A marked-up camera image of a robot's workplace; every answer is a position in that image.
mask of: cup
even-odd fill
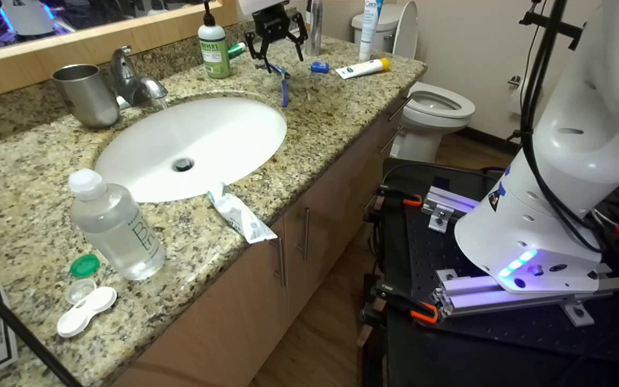
[[[86,127],[112,127],[119,115],[114,93],[95,65],[67,65],[54,71],[54,81],[71,106],[74,115]]]

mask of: sink drain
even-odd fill
[[[172,164],[172,169],[175,169],[175,171],[190,171],[194,165],[195,165],[194,158],[180,156],[180,158],[176,158],[176,162]]]

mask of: wall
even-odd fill
[[[472,128],[507,137],[519,128],[509,111],[511,88],[507,79],[524,71],[528,40],[535,28],[519,20],[532,0],[416,0],[419,9],[419,61],[427,62],[424,81],[451,88],[477,106]],[[600,0],[570,0],[566,20],[582,23]],[[351,39],[351,16],[364,0],[325,0],[325,33]],[[551,95],[566,58],[568,39],[562,39],[547,78],[543,97]]]

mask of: toilet seat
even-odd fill
[[[418,99],[431,99],[448,107],[427,106]],[[409,110],[410,115],[431,114],[431,115],[450,119],[450,121],[467,121],[471,114],[475,114],[475,102],[471,102],[462,95],[455,95],[448,88],[418,81],[409,91],[409,102],[405,106],[405,110]]]

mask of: wooden cabinet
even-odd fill
[[[250,385],[364,223],[395,136],[379,115],[116,385]]]

